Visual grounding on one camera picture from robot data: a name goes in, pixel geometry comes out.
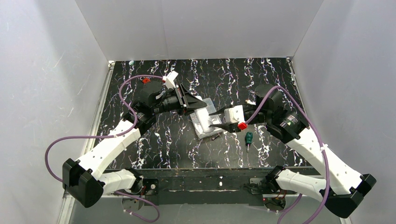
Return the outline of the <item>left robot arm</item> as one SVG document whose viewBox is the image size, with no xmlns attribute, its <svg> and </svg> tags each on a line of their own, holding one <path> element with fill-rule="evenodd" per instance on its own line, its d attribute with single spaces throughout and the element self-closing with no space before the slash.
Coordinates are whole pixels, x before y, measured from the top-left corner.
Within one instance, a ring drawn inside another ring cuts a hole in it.
<svg viewBox="0 0 396 224">
<path fill-rule="evenodd" d="M 190 115 L 206 106 L 181 84 L 170 89 L 157 81 L 144 84 L 132 104 L 133 111 L 122 117 L 107 138 L 75 161 L 64 162 L 63 188 L 85 208 L 93 206 L 104 194 L 117 190 L 140 192 L 143 175 L 132 168 L 106 173 L 106 168 L 156 123 L 159 114 L 176 111 Z"/>
</svg>

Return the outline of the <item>white remote control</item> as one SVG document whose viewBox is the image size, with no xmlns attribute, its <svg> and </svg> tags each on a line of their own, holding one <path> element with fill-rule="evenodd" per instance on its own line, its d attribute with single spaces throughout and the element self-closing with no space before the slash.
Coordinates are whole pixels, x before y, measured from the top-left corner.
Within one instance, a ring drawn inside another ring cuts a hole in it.
<svg viewBox="0 0 396 224">
<path fill-rule="evenodd" d="M 214 127 L 210 127 L 210 125 L 212 125 L 213 122 L 209 115 L 208 110 L 206 108 L 200 108 L 195 111 L 195 114 L 198 118 L 203 133 L 205 134 L 212 133 L 214 131 Z"/>
</svg>

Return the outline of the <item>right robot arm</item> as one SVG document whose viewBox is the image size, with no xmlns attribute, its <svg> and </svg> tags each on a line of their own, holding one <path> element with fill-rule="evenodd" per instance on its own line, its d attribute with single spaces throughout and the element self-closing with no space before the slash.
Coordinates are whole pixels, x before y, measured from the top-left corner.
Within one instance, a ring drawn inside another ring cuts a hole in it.
<svg viewBox="0 0 396 224">
<path fill-rule="evenodd" d="M 265 177 L 264 188 L 272 192 L 292 191 L 320 202 L 323 208 L 348 218 L 376 184 L 371 174 L 361 174 L 342 161 L 321 139 L 318 130 L 301 107 L 295 112 L 284 108 L 282 98 L 288 92 L 281 86 L 263 84 L 255 90 L 255 103 L 230 105 L 218 109 L 225 123 L 218 128 L 237 133 L 249 124 L 263 123 L 275 138 L 296 151 L 319 172 L 320 178 L 302 175 L 276 166 Z"/>
</svg>

